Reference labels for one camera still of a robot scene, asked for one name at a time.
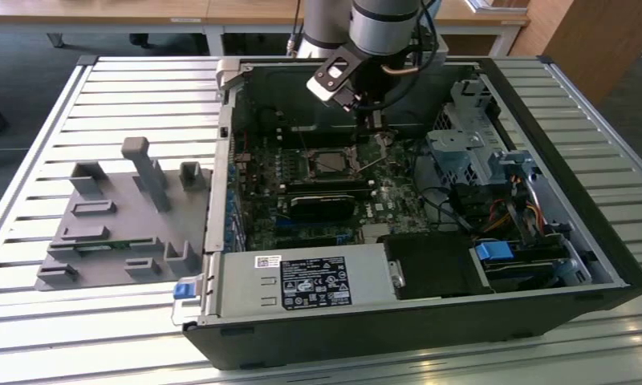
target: power supply label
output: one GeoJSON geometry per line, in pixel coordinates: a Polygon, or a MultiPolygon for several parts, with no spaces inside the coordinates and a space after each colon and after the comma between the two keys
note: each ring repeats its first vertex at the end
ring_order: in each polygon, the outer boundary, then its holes
{"type": "Polygon", "coordinates": [[[285,310],[352,305],[344,257],[280,261],[285,310]]]}

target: wooden desk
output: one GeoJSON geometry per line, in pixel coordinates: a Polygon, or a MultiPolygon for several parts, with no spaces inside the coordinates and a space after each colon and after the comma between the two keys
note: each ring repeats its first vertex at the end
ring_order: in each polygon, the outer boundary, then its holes
{"type": "MultiPolygon", "coordinates": [[[[289,34],[295,5],[296,0],[211,0],[204,28],[211,54],[224,54],[223,34],[289,34]]],[[[299,21],[303,19],[304,12],[300,10],[299,21]]],[[[528,18],[518,14],[475,14],[463,0],[443,0],[435,20],[446,41],[451,41],[447,36],[491,36],[488,51],[496,56],[507,55],[528,18]]]]}
{"type": "Polygon", "coordinates": [[[201,33],[208,4],[209,0],[0,0],[0,32],[48,33],[50,39],[52,32],[201,33]]]}

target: blue latch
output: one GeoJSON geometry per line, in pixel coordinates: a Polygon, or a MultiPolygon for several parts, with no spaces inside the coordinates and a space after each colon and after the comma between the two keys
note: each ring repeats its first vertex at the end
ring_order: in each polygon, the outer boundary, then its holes
{"type": "Polygon", "coordinates": [[[510,245],[503,241],[483,242],[475,246],[475,252],[480,261],[498,261],[514,258],[510,245]]]}
{"type": "Polygon", "coordinates": [[[173,286],[173,299],[189,299],[196,296],[195,282],[178,282],[173,286]]]}

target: floor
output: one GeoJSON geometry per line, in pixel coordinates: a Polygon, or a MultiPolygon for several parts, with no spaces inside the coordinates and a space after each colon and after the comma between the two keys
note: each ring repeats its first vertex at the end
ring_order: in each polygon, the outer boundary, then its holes
{"type": "MultiPolygon", "coordinates": [[[[66,46],[54,49],[44,35],[0,34],[0,109],[9,122],[0,134],[0,198],[80,55],[197,54],[186,34],[152,34],[149,49],[132,46],[124,34],[68,34],[64,39],[66,46]]],[[[265,54],[256,52],[259,39],[247,42],[253,54],[265,54]]],[[[598,109],[642,157],[642,58],[598,109]]]]}

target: metal workbench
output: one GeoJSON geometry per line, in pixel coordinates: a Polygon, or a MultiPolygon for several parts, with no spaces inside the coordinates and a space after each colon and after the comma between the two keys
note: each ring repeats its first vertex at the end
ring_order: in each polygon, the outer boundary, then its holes
{"type": "MultiPolygon", "coordinates": [[[[164,170],[185,160],[211,167],[216,62],[100,58],[76,67],[0,203],[0,383],[642,383],[642,297],[539,338],[221,372],[172,324],[172,283],[33,291],[74,161],[129,171],[121,141],[146,136],[164,170]]],[[[554,66],[496,63],[642,263],[639,158],[554,66]]]]}

